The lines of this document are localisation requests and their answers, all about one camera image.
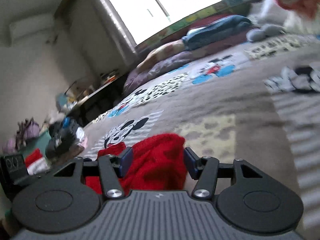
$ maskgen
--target desk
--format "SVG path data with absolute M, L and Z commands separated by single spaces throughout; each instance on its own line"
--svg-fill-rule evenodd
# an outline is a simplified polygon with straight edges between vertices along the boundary
M 110 83 L 103 85 L 92 94 L 84 97 L 78 101 L 66 115 L 74 118 L 82 127 L 85 127 L 93 119 L 97 118 L 99 114 L 113 108 L 113 102 L 121 97 L 127 75 L 128 74 L 119 76 Z M 107 99 L 109 104 L 107 106 L 103 104 L 101 102 L 102 99 Z M 95 106 L 99 109 L 99 114 L 89 120 L 86 114 Z

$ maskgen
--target metal screw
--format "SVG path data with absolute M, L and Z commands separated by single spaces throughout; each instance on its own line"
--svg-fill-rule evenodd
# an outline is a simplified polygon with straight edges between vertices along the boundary
M 198 189 L 195 191 L 195 196 L 197 197 L 207 197 L 210 195 L 210 192 L 206 189 Z
M 116 198 L 116 197 L 120 197 L 122 195 L 122 192 L 119 189 L 111 189 L 111 190 L 108 190 L 107 195 L 108 197 Z

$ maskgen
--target curtain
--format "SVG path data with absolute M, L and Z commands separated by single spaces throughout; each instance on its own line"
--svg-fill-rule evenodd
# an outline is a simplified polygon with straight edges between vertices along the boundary
M 110 0 L 92 0 L 102 25 L 113 39 L 127 66 L 138 60 L 137 45 Z

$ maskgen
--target red knitted fabric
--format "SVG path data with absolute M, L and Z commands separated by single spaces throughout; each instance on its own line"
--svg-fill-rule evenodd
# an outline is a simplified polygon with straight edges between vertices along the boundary
M 160 134 L 132 146 L 133 161 L 127 175 L 119 179 L 125 194 L 130 189 L 179 190 L 183 189 L 187 170 L 183 163 L 185 139 L 177 134 Z M 119 155 L 125 144 L 119 143 L 100 150 L 98 157 Z M 86 177 L 85 184 L 101 194 L 99 177 Z
M 42 154 L 39 148 L 35 149 L 25 160 L 26 167 L 29 167 L 32 163 L 42 158 Z

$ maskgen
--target bright window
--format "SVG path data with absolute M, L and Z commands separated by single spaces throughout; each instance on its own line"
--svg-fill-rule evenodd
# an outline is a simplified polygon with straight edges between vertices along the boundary
M 110 0 L 137 44 L 221 0 Z

